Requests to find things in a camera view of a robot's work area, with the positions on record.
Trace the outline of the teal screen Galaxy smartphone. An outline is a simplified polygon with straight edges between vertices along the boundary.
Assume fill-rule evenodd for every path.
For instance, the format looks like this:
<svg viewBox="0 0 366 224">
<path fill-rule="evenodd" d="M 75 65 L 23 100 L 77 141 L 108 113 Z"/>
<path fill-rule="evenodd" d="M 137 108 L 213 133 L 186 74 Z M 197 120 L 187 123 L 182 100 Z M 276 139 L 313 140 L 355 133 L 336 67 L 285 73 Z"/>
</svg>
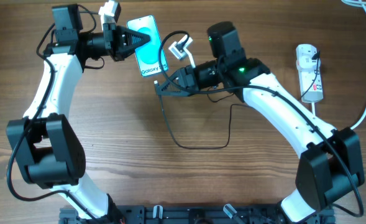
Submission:
<svg viewBox="0 0 366 224">
<path fill-rule="evenodd" d="M 135 50 L 140 74 L 143 77 L 149 77 L 161 73 L 158 51 L 162 41 L 160 40 L 155 17 L 148 15 L 127 21 L 127 27 L 150 36 L 148 43 Z"/>
</svg>

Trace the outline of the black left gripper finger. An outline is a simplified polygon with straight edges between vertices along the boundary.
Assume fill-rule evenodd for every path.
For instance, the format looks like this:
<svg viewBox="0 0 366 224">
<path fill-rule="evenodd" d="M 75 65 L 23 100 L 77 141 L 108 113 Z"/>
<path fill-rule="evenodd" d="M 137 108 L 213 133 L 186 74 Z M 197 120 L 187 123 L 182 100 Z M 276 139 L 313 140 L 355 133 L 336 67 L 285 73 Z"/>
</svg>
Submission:
<svg viewBox="0 0 366 224">
<path fill-rule="evenodd" d="M 126 59 L 127 57 L 129 57 L 130 55 L 132 55 L 136 48 L 138 48 L 139 45 L 137 44 L 132 44 L 132 45 L 124 45 L 122 47 L 122 59 Z"/>
<path fill-rule="evenodd" d="M 122 47 L 124 45 L 137 44 L 139 47 L 150 42 L 150 36 L 126 27 L 121 28 L 122 34 Z"/>
</svg>

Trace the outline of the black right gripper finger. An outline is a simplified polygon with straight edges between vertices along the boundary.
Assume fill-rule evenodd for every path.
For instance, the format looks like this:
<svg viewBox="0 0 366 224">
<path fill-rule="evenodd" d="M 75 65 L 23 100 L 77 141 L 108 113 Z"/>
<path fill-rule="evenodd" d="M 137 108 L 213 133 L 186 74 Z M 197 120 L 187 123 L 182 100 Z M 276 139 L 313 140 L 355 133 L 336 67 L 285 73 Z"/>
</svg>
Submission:
<svg viewBox="0 0 366 224">
<path fill-rule="evenodd" d="M 184 68 L 179 68 L 171 75 L 164 71 L 163 75 L 179 86 L 183 86 L 185 84 L 186 70 Z"/>
<path fill-rule="evenodd" d="M 191 94 L 187 91 L 179 90 L 173 86 L 170 82 L 165 81 L 159 83 L 155 80 L 155 92 L 161 96 L 190 96 Z"/>
</svg>

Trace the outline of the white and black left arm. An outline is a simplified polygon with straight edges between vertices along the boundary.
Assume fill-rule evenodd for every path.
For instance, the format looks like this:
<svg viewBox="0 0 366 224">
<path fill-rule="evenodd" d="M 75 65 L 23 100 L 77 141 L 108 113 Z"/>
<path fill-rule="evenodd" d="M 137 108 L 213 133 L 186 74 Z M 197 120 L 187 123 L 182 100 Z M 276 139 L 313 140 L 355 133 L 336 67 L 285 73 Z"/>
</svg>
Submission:
<svg viewBox="0 0 366 224">
<path fill-rule="evenodd" d="M 23 117 L 6 128 L 12 149 L 9 165 L 17 164 L 24 181 L 44 189 L 47 197 L 59 194 L 73 207 L 74 217 L 62 212 L 62 223 L 125 223 L 111 196 L 87 174 L 85 151 L 68 116 L 88 59 L 123 61 L 150 37 L 117 24 L 117 1 L 91 13 L 101 32 L 84 30 L 85 10 L 80 4 L 52 8 L 54 22 L 36 48 L 44 63 L 39 87 Z"/>
</svg>

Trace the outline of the white power strip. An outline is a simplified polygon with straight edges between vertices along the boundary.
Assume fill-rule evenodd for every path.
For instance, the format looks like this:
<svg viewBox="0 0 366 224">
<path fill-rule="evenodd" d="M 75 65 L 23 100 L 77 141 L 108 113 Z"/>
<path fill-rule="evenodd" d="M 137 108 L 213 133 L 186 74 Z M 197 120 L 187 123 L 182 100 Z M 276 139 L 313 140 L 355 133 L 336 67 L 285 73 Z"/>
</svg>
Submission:
<svg viewBox="0 0 366 224">
<path fill-rule="evenodd" d="M 314 54 L 319 55 L 319 63 L 321 66 L 320 52 L 311 44 L 299 44 L 296 48 L 296 60 L 299 56 Z M 300 83 L 300 96 L 303 103 L 317 103 L 323 99 L 323 84 L 321 81 L 320 66 L 318 70 L 298 71 Z"/>
</svg>

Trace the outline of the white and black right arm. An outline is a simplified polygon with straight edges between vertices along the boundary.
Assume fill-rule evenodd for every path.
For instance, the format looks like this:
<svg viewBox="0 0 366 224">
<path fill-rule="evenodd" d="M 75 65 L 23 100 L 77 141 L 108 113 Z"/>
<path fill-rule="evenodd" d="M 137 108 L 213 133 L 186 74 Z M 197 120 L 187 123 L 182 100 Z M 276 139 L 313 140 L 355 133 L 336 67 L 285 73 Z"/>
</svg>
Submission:
<svg viewBox="0 0 366 224">
<path fill-rule="evenodd" d="M 278 223 L 302 223 L 336 207 L 350 192 L 360 197 L 365 181 L 358 135 L 336 129 L 313 115 L 256 58 L 247 58 L 233 23 L 207 30 L 213 60 L 193 63 L 156 83 L 158 96 L 193 96 L 229 92 L 262 114 L 291 144 L 298 159 L 295 190 L 277 208 Z"/>
</svg>

